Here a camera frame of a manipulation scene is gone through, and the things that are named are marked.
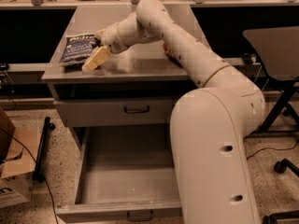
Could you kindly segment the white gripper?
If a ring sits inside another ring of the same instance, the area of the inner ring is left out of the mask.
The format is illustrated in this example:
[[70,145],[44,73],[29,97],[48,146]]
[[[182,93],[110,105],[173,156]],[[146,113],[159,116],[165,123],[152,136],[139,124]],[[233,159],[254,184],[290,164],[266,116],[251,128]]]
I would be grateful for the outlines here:
[[97,31],[94,36],[101,40],[101,44],[105,47],[96,48],[92,52],[91,56],[82,65],[84,73],[89,73],[108,61],[111,57],[111,52],[119,54],[128,50],[128,47],[121,39],[117,23]]

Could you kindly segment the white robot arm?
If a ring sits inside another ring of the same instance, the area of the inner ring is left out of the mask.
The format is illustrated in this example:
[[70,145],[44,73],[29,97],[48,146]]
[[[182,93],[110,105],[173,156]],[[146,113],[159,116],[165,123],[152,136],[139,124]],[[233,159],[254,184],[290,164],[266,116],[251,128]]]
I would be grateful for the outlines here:
[[243,139],[263,121],[261,90],[181,28],[159,0],[95,34],[91,71],[135,44],[161,39],[196,88],[175,104],[170,138],[185,224],[260,224]]

